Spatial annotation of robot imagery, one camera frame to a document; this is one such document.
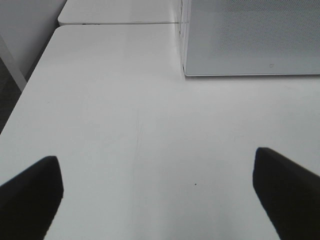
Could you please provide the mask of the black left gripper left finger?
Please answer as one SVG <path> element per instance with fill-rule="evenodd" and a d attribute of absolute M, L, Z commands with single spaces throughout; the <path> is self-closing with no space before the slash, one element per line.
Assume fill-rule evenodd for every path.
<path fill-rule="evenodd" d="M 0 187 L 0 238 L 43 240 L 63 198 L 58 158 L 46 156 Z"/>

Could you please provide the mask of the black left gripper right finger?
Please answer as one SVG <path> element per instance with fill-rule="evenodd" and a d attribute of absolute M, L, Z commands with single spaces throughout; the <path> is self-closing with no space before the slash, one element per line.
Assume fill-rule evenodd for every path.
<path fill-rule="evenodd" d="M 268 147 L 255 152 L 253 188 L 281 240 L 320 238 L 320 177 Z"/>

